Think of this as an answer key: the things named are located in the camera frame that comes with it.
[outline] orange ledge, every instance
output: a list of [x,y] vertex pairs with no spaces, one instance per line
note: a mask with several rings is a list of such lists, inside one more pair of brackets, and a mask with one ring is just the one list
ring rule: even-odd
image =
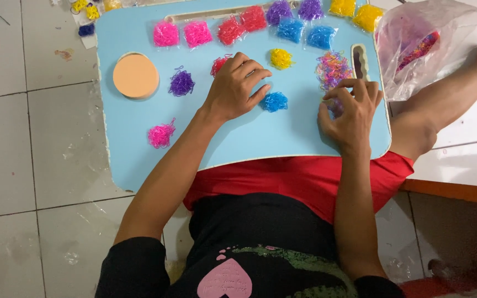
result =
[[400,190],[427,193],[451,199],[461,199],[477,203],[477,186],[406,179]]

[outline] leg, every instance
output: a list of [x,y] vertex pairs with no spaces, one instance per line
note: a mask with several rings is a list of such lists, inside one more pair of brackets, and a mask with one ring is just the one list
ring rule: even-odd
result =
[[437,133],[457,120],[477,100],[477,59],[421,89],[391,121],[390,151],[415,161],[430,151]]

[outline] finger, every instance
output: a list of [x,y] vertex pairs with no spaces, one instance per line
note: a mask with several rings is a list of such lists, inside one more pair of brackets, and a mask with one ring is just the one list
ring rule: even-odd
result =
[[346,78],[342,79],[338,83],[337,87],[352,88],[354,98],[361,102],[365,98],[366,84],[363,79],[360,78]]
[[384,97],[384,92],[382,91],[378,91],[378,94],[376,96],[376,101],[375,101],[375,108],[378,107],[378,105],[380,105],[380,102],[382,101],[382,98]]
[[253,88],[255,85],[259,84],[259,82],[267,77],[272,76],[271,71],[269,70],[255,70],[251,75],[246,78],[246,84]]
[[237,71],[238,73],[240,74],[241,77],[244,77],[246,78],[246,76],[256,70],[263,70],[264,67],[262,67],[262,65],[260,65],[257,61],[255,60],[248,60],[246,62],[244,62],[242,64],[242,66],[240,66]]
[[321,126],[321,130],[332,137],[334,131],[335,131],[335,128],[334,128],[334,123],[330,117],[330,115],[328,114],[328,107],[327,107],[327,104],[325,104],[324,102],[322,102],[320,104],[320,109],[317,113],[317,119],[319,120],[320,122],[320,126]]
[[250,109],[253,109],[256,105],[261,102],[261,100],[266,96],[266,93],[270,90],[271,86],[266,84],[259,88],[253,95],[250,96],[250,99],[248,100],[248,107]]
[[378,82],[366,82],[367,88],[367,95],[369,95],[369,99],[371,100],[372,104],[376,104],[376,97],[378,95]]
[[241,52],[237,52],[235,54],[235,57],[229,58],[228,60],[231,60],[231,71],[234,71],[235,69],[241,67],[241,65],[248,61],[250,58],[246,56],[245,54]]
[[328,100],[331,98],[338,98],[341,101],[344,109],[352,109],[354,107],[354,97],[351,96],[351,93],[344,87],[334,88],[331,91],[328,91],[327,94],[323,97],[323,100]]

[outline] black shirt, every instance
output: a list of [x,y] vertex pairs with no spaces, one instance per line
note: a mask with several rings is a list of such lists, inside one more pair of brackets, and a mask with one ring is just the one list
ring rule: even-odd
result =
[[403,297],[382,277],[351,282],[338,266],[333,226],[289,197],[203,198],[189,230],[195,243],[173,285],[161,242],[135,237],[110,248],[96,297]]

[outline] white tile floor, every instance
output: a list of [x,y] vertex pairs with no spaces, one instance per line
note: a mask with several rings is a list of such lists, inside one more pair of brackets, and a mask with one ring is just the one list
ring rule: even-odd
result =
[[[91,82],[96,50],[84,49],[66,4],[0,0],[0,14],[10,23],[0,19],[0,297],[92,297],[133,195],[111,181]],[[477,28],[462,47],[475,45]],[[462,120],[440,133],[438,147],[447,148],[423,156],[415,175],[477,183],[477,106]],[[164,229],[169,259],[184,258],[192,245],[188,220],[180,208]],[[394,281],[427,275],[434,257],[477,264],[477,204],[400,193],[376,220],[381,261]],[[458,247],[469,249],[460,255]]]

